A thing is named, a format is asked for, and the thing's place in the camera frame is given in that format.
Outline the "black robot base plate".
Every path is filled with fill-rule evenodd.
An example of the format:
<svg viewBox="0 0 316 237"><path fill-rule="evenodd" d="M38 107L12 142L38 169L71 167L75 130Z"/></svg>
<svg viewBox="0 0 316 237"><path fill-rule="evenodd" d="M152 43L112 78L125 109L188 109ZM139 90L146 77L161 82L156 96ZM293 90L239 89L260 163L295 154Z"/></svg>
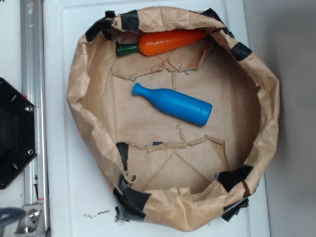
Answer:
<svg viewBox="0 0 316 237"><path fill-rule="evenodd" d="M6 189L37 155L35 106L0 79L0 188Z"/></svg>

